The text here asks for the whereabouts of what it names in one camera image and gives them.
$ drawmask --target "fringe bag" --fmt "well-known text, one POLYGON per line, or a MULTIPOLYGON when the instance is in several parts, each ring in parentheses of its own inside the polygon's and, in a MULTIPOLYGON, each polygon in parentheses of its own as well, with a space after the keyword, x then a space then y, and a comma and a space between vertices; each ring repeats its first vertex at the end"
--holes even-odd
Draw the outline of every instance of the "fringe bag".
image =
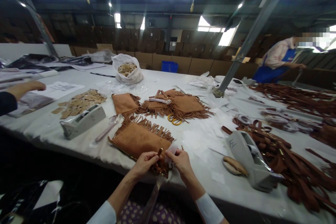
POLYGON ((155 118, 157 114, 160 116, 171 115, 176 119, 181 121, 186 121, 186 119, 209 118, 213 115, 209 111, 209 108, 204 106, 197 96, 185 95, 180 91, 175 89, 170 89, 166 92, 158 90, 155 96, 149 98, 157 98, 163 100, 171 100, 170 104, 160 104, 155 101, 146 101, 142 105, 141 113, 145 113, 146 116, 153 115, 155 118))
MULTIPOLYGON (((163 148, 161 156, 165 158, 165 151, 170 147, 174 138, 170 132, 157 124, 144 119, 142 116, 125 118, 114 137, 108 141, 135 161, 143 152, 158 152, 163 148)), ((168 166, 158 161, 156 173, 162 173, 168 178, 168 166)))
POLYGON ((141 104, 139 102, 140 97, 134 96, 130 93, 125 94, 113 94, 112 95, 115 112, 122 114, 124 118, 132 116, 134 113, 139 113, 141 104))

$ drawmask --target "yellow scissors handle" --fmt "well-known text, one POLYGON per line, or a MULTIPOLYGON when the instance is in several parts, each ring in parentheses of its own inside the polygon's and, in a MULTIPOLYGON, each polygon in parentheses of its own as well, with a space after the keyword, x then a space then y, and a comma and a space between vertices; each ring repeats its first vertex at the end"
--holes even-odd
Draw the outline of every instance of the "yellow scissors handle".
POLYGON ((182 120, 181 119, 174 119, 172 122, 171 122, 173 125, 180 125, 182 123, 182 120))
POLYGON ((170 122, 173 122, 174 121, 174 117, 173 117, 173 115, 168 115, 168 121, 170 121, 170 122))

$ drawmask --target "steel beam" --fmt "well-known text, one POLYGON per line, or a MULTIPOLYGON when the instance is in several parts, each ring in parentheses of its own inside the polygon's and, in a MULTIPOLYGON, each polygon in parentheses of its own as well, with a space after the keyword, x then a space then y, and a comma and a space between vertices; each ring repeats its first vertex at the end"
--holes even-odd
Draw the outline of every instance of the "steel beam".
POLYGON ((279 0, 266 0, 219 89, 224 93, 279 0))
POLYGON ((54 55, 58 58, 58 54, 53 46, 52 41, 50 40, 50 37, 48 35, 48 33, 46 32, 45 26, 42 23, 42 19, 41 17, 38 15, 38 13, 36 12, 35 6, 32 2, 32 0, 22 0, 22 2, 20 0, 17 0, 23 7, 27 8, 32 16, 32 18, 34 19, 38 29, 40 30, 40 33, 45 41, 45 45, 48 49, 48 52, 50 55, 54 55))

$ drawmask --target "handbag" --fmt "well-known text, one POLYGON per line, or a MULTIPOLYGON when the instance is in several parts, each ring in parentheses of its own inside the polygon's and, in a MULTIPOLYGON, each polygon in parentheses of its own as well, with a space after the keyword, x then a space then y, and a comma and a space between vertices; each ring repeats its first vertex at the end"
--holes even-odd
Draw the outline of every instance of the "handbag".
MULTIPOLYGON (((161 157, 164 160, 165 151, 170 147, 174 138, 164 127, 142 116, 131 116, 125 118, 114 137, 112 139, 108 137, 108 141, 135 161, 143 152, 158 152, 163 148, 161 157)), ((154 171, 168 178, 169 167, 161 160, 158 161, 158 165, 154 167, 154 171)))

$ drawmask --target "hand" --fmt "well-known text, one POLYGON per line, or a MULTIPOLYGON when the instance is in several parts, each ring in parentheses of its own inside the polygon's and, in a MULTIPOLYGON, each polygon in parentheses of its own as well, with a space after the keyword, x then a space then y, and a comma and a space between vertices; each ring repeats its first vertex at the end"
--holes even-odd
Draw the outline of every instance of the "hand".
POLYGON ((173 153, 166 151, 166 156, 169 157, 175 167, 180 172, 181 179, 185 182, 185 179, 190 175, 194 174, 193 169, 191 168, 189 155, 184 150, 177 149, 175 155, 173 153))
POLYGON ((158 162, 159 159, 160 158, 157 152, 144 152, 138 158, 133 168, 129 171, 129 174, 136 180, 139 180, 148 172, 152 165, 158 165, 156 162, 158 162))
POLYGON ((42 82, 36 81, 36 80, 23 83, 22 85, 25 85, 29 89, 29 91, 33 91, 33 90, 43 91, 46 89, 45 84, 43 84, 42 82))
POLYGON ((14 95, 16 100, 19 101, 21 97, 24 96, 29 91, 33 91, 33 90, 41 91, 45 89, 46 89, 46 86, 42 82, 33 80, 33 81, 29 81, 29 82, 22 83, 22 84, 17 84, 13 87, 10 87, 7 89, 7 92, 14 95))

